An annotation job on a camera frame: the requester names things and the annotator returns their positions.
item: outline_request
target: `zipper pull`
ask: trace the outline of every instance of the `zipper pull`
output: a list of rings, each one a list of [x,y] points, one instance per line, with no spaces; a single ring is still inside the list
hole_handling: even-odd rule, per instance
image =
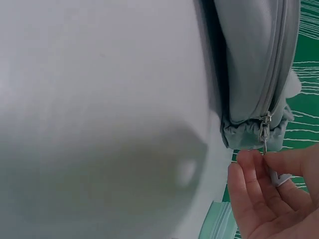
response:
[[[270,112],[267,112],[267,115],[264,117],[260,117],[260,130],[258,141],[263,144],[263,155],[267,153],[267,140],[270,137],[270,122],[271,122],[271,115]],[[271,182],[275,187],[279,187],[284,182],[286,182],[291,175],[290,174],[283,174],[279,175],[277,172],[269,168]]]
[[[264,117],[259,118],[261,120],[260,124],[260,130],[259,130],[259,136],[258,136],[258,141],[260,143],[263,143],[263,153],[264,155],[267,152],[267,140],[269,139],[270,136],[270,122],[271,122],[271,115],[270,112],[267,112],[267,115]]]

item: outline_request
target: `white surface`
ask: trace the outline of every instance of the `white surface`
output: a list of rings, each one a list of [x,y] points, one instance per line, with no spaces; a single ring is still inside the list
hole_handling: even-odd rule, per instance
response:
[[[231,156],[193,1],[3,1],[0,32],[1,234],[194,239]]]

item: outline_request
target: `zipper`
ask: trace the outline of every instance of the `zipper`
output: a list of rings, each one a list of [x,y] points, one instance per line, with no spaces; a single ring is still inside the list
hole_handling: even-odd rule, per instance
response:
[[[285,22],[286,22],[286,18],[287,18],[287,7],[288,7],[288,4],[287,4],[287,1],[288,0],[282,0],[282,1],[278,1],[278,2],[282,2],[282,13],[280,14],[280,24],[277,26],[279,27],[278,30],[278,42],[276,44],[276,52],[273,52],[272,54],[275,54],[276,57],[275,57],[275,62],[274,62],[274,67],[272,69],[272,76],[271,76],[271,81],[270,81],[270,84],[269,84],[269,88],[268,88],[268,92],[266,94],[266,98],[264,100],[264,104],[263,104],[263,107],[262,107],[262,116],[264,117],[267,117],[267,114],[269,112],[269,107],[271,105],[271,101],[273,99],[273,96],[274,96],[274,93],[275,93],[275,88],[276,88],[276,85],[277,85],[277,82],[278,82],[278,77],[279,77],[279,72],[280,70],[278,69],[281,65],[281,56],[282,56],[282,53],[283,53],[283,50],[282,50],[282,45],[283,45],[283,41],[284,41],[284,35],[285,35]],[[278,102],[276,102],[274,108],[271,110],[271,115],[274,114],[276,108],[278,106]]]
[[[271,70],[267,73],[271,74],[271,79],[265,98],[259,101],[262,104],[260,111],[260,116],[262,117],[267,116],[268,112],[273,116],[278,108],[280,95],[292,66],[298,38],[300,1],[280,0],[278,3],[280,3],[278,6],[280,22],[276,30],[276,47],[274,47],[272,52],[274,64],[272,64]]]

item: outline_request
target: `light gray fabric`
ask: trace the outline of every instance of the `light gray fabric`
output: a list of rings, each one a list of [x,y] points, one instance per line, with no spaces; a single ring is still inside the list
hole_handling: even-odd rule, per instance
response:
[[[215,0],[215,6],[227,44],[226,145],[234,149],[261,147],[259,117],[270,111],[269,149],[279,150],[287,123],[293,120],[290,110],[285,109],[283,92],[286,82],[296,82],[291,64],[299,0]]]

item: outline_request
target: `zipper teeth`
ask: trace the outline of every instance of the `zipper teeth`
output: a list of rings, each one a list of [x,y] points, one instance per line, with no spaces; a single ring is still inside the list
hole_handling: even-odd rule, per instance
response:
[[[286,15],[286,11],[287,11],[287,0],[283,0],[282,1],[282,14],[281,14],[281,21],[280,21],[280,25],[279,25],[279,28],[280,28],[280,31],[279,31],[279,37],[278,37],[278,43],[277,45],[280,46],[283,42],[283,34],[284,32],[282,32],[283,30],[283,22],[284,22],[284,17]],[[282,49],[280,49],[279,47],[277,48],[277,52],[276,52],[276,60],[275,60],[275,63],[274,63],[274,68],[273,70],[276,70],[276,65],[278,64],[278,61],[280,60],[280,55],[282,53]],[[272,79],[271,79],[271,82],[270,82],[270,85],[269,85],[269,90],[267,92],[267,96],[266,96],[266,99],[265,99],[265,104],[264,104],[264,107],[262,108],[262,116],[266,116],[266,113],[268,112],[269,110],[269,107],[270,107],[270,104],[271,104],[271,99],[273,98],[273,94],[275,92],[275,85],[277,83],[277,78],[278,78],[278,74],[276,74],[276,76],[272,76]]]

